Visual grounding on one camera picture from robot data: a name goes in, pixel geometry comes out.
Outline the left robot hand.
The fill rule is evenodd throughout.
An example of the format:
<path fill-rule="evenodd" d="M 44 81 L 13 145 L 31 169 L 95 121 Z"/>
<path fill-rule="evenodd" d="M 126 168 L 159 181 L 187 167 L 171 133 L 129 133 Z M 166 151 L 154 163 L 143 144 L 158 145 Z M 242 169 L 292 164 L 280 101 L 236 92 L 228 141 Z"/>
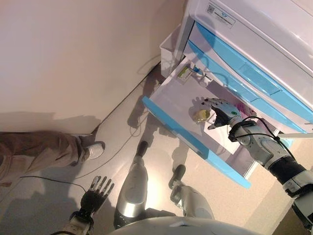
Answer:
<path fill-rule="evenodd" d="M 95 176 L 88 191 L 81 199 L 80 212 L 84 216 L 92 216 L 101 208 L 113 188 L 114 183 L 112 179 L 109 179 L 107 176 Z"/>

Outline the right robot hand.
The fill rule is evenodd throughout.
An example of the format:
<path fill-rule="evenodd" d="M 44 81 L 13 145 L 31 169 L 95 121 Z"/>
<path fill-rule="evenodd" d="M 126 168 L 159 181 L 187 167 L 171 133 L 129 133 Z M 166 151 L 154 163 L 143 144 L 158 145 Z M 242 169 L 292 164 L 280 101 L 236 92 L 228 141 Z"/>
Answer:
<path fill-rule="evenodd" d="M 235 124 L 243 120 L 237 107 L 226 100 L 219 98 L 206 98 L 202 105 L 211 108 L 216 114 L 215 122 L 208 127 L 208 130 L 225 125 L 233 127 Z"/>

